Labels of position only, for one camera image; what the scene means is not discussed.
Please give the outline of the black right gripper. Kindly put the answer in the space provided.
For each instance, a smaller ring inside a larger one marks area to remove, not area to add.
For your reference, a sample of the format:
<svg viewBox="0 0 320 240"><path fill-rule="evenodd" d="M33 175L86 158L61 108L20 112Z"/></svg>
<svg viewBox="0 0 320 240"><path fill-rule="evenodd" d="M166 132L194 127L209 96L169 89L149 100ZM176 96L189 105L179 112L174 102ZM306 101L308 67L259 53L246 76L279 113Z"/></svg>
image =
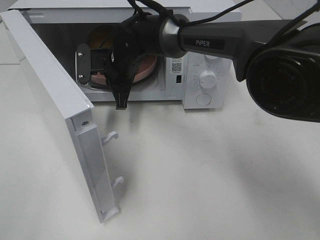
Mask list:
<svg viewBox="0 0 320 240"><path fill-rule="evenodd" d="M105 76L117 110L125 110L140 64L140 46L134 31L114 26L99 43L107 49Z"/></svg>

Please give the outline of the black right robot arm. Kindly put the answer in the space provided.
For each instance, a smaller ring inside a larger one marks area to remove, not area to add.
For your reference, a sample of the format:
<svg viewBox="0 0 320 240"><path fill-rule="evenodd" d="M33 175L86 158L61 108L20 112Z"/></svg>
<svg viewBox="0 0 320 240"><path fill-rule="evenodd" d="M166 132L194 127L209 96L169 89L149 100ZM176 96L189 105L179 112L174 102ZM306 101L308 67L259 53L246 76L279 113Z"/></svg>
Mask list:
<svg viewBox="0 0 320 240"><path fill-rule="evenodd" d="M279 118L320 120L320 26L303 20L254 20L178 26L163 15L134 15L119 23L105 76L123 110L145 55L198 53L229 59L254 102Z"/></svg>

